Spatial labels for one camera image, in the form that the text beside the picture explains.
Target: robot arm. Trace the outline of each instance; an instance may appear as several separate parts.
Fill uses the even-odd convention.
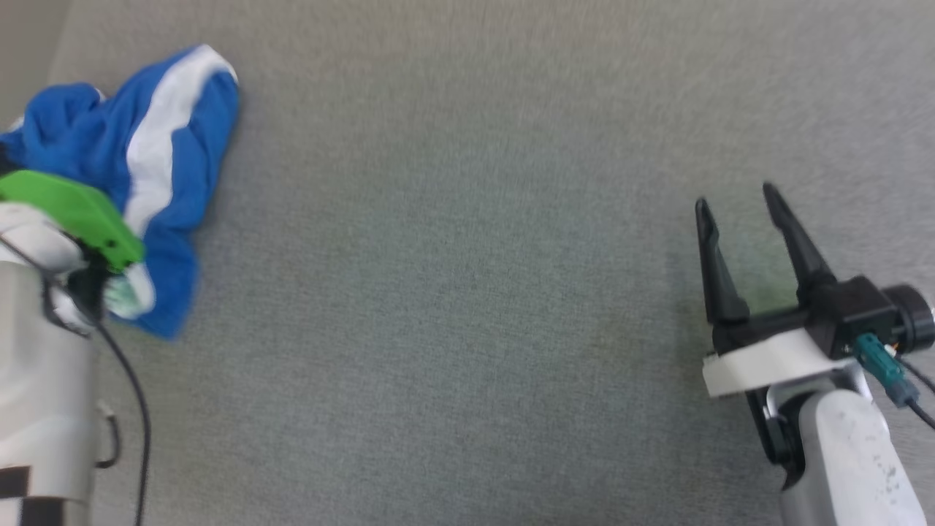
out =
[[[28,170],[0,177],[0,524],[84,526],[99,461],[96,352],[114,346],[144,424],[137,524],[149,420],[138,381],[100,326],[108,277],[142,245],[97,190]],[[116,439],[116,422],[103,415]]]
[[[784,523],[924,525],[864,372],[881,380],[897,406],[915,404],[918,391],[892,356],[932,345],[932,310],[907,285],[879,290],[862,276],[838,282],[779,192],[766,184],[764,194],[796,272],[798,306],[750,315],[700,199],[698,245],[715,350],[702,369],[709,394],[746,396],[767,458],[786,471]]]
[[[81,271],[81,248],[43,212],[0,203],[0,234],[44,268]],[[0,248],[0,523],[84,525],[97,454],[90,321]]]

